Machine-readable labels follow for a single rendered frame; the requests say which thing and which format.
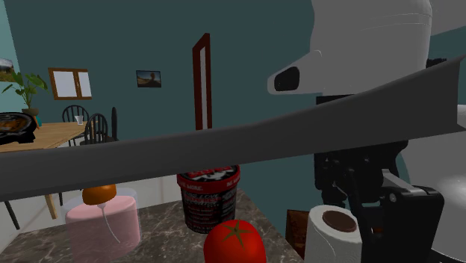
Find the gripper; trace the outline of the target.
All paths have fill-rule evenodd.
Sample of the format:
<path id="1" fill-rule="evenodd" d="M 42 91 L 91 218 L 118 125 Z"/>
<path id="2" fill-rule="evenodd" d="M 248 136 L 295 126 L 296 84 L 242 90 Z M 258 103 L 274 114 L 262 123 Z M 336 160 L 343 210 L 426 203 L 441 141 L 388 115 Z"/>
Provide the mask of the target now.
<path id="1" fill-rule="evenodd" d="M 343 208 L 348 194 L 362 240 L 361 263 L 428 262 L 444 197 L 397 177 L 396 158 L 407 146 L 401 140 L 314 154 L 314 185 L 323 203 Z M 379 207 L 361 205 L 378 201 Z"/>

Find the white paper towel roll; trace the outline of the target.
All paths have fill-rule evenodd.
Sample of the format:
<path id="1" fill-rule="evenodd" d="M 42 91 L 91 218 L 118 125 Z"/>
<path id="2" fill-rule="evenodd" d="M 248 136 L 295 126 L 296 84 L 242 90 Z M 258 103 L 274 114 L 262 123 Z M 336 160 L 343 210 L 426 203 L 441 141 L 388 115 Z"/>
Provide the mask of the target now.
<path id="1" fill-rule="evenodd" d="M 351 211 L 318 205 L 308 214 L 305 263 L 361 263 L 362 240 Z"/>

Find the brown box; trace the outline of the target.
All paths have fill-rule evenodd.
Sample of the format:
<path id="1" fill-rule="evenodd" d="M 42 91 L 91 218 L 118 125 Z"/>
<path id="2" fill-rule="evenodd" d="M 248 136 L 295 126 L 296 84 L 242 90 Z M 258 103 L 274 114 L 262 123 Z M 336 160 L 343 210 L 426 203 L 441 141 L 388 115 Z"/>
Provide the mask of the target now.
<path id="1" fill-rule="evenodd" d="M 307 225 L 308 211 L 287 210 L 285 239 L 302 259 L 305 258 Z"/>

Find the red tomato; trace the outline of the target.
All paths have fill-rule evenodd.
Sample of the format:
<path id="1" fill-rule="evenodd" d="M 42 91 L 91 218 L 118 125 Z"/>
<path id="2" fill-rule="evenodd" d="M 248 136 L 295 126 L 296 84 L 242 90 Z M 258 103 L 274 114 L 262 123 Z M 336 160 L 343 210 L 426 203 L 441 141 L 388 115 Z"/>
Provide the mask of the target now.
<path id="1" fill-rule="evenodd" d="M 261 236 L 245 220 L 228 220 L 215 226 L 203 246 L 205 263 L 267 263 Z"/>

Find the black and red tub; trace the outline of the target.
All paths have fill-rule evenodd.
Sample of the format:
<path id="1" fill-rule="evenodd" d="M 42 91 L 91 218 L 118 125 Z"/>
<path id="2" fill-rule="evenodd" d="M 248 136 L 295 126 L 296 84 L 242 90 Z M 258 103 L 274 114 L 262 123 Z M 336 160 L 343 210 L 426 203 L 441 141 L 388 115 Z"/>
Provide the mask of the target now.
<path id="1" fill-rule="evenodd" d="M 207 234 L 216 225 L 235 218 L 239 166 L 181 173 L 176 178 L 189 229 Z"/>

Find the dark grey slanted bar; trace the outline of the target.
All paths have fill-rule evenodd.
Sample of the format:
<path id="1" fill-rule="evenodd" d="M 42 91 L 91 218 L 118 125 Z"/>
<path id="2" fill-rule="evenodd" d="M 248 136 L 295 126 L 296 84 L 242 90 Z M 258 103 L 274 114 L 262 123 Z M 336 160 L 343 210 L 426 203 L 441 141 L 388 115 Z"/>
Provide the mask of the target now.
<path id="1" fill-rule="evenodd" d="M 242 126 L 0 153 L 0 202 L 459 132 L 461 61 Z"/>

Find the red-brown door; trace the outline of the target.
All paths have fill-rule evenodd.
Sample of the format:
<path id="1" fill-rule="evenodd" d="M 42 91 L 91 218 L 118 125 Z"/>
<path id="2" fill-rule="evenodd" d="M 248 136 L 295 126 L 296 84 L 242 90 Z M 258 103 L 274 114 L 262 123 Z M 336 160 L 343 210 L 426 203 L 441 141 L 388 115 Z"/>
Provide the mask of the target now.
<path id="1" fill-rule="evenodd" d="M 192 56 L 196 130 L 211 129 L 211 45 L 209 33 L 204 33 L 192 48 Z"/>

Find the pink soap bottle orange cap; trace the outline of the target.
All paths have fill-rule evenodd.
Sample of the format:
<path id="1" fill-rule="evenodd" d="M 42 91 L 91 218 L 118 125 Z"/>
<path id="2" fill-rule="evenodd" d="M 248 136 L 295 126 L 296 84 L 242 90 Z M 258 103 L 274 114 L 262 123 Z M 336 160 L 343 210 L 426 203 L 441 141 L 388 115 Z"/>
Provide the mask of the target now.
<path id="1" fill-rule="evenodd" d="M 81 196 L 61 207 L 73 263 L 111 263 L 141 241 L 137 192 L 117 188 L 104 205 L 87 205 Z"/>

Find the black wooden chair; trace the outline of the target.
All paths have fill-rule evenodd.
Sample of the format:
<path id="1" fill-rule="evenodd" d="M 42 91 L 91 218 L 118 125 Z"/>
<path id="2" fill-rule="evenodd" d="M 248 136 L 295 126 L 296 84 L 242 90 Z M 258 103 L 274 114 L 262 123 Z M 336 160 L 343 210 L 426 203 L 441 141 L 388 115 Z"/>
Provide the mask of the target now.
<path id="1" fill-rule="evenodd" d="M 84 140 L 80 145 L 108 142 L 108 122 L 103 114 L 93 114 L 84 128 Z"/>
<path id="2" fill-rule="evenodd" d="M 115 107 L 112 107 L 112 112 L 111 112 L 111 136 L 108 136 L 108 141 L 110 141 L 110 142 L 118 141 L 118 138 L 117 138 L 117 126 L 118 126 L 117 110 L 116 110 Z"/>
<path id="3" fill-rule="evenodd" d="M 83 121 L 88 121 L 90 115 L 87 110 L 80 105 L 69 105 L 62 113 L 62 120 L 64 123 L 76 122 L 75 116 L 82 116 Z"/>

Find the wooden framed window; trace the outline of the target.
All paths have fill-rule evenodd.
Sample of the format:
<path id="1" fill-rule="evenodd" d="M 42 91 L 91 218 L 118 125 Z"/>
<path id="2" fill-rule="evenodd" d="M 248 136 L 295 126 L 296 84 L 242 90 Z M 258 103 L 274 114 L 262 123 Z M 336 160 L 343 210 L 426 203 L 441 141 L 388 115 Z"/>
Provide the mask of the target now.
<path id="1" fill-rule="evenodd" d="M 87 69 L 48 68 L 54 100 L 91 100 Z"/>

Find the wooden dining table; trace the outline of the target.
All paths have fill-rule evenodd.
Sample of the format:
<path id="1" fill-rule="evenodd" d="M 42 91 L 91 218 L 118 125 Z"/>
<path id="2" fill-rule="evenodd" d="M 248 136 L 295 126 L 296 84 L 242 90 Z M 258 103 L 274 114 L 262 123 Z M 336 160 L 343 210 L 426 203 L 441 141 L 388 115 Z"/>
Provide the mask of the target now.
<path id="1" fill-rule="evenodd" d="M 77 123 L 43 123 L 41 127 L 38 127 L 34 131 L 35 140 L 33 143 L 9 143 L 0 146 L 0 154 L 5 152 L 18 152 L 35 149 L 52 149 L 59 147 L 62 143 L 73 139 L 80 133 L 84 132 L 86 121 L 83 124 Z M 44 196 L 46 205 L 49 208 L 49 213 L 52 219 L 57 219 L 57 211 L 52 198 L 52 194 L 46 194 Z M 20 230 L 19 222 L 16 219 L 16 215 L 12 209 L 9 201 L 4 201 L 7 211 L 10 215 L 11 220 L 17 230 Z"/>

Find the black frying pan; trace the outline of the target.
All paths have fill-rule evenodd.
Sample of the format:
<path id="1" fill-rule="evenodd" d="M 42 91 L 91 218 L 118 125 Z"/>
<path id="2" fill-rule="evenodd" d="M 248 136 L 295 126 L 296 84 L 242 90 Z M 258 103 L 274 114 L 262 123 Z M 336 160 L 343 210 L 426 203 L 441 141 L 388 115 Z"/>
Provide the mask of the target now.
<path id="1" fill-rule="evenodd" d="M 33 143 L 36 120 L 29 114 L 19 112 L 0 113 L 0 145 L 12 142 Z"/>

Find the green potted plant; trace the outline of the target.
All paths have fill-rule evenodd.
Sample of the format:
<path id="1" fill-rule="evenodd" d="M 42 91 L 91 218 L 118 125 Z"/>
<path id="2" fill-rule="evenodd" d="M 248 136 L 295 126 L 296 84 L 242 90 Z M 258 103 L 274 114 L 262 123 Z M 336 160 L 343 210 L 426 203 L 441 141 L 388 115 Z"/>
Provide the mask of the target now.
<path id="1" fill-rule="evenodd" d="M 6 86 L 5 89 L 3 89 L 2 92 L 4 93 L 5 91 L 13 88 L 15 90 L 15 93 L 21 96 L 24 100 L 24 103 L 27 105 L 27 108 L 23 108 L 22 111 L 25 114 L 31 115 L 35 123 L 38 125 L 37 115 L 39 113 L 39 110 L 37 108 L 32 108 L 32 96 L 34 94 L 37 94 L 38 88 L 48 92 L 47 84 L 44 82 L 44 80 L 42 80 L 42 78 L 39 75 L 35 75 L 33 73 L 25 75 L 25 77 L 27 78 L 26 82 L 23 81 L 21 72 L 12 72 L 12 76 L 17 83 L 17 87 L 14 87 L 13 84 L 9 84 L 8 86 Z"/>

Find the dark framed wall picture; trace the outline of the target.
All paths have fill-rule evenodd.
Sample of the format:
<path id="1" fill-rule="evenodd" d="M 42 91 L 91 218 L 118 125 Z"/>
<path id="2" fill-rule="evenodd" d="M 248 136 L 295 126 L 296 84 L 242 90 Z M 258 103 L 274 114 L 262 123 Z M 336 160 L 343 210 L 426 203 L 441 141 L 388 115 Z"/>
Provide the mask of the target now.
<path id="1" fill-rule="evenodd" d="M 138 87 L 161 87 L 161 72 L 137 70 L 137 86 Z"/>

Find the landscape wall picture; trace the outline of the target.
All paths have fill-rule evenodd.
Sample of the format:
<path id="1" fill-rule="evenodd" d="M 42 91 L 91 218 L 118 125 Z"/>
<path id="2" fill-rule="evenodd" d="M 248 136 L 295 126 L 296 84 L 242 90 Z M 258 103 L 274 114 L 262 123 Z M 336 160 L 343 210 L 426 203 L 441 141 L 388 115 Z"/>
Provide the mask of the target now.
<path id="1" fill-rule="evenodd" d="M 0 81 L 15 82 L 13 61 L 5 58 L 0 58 Z"/>

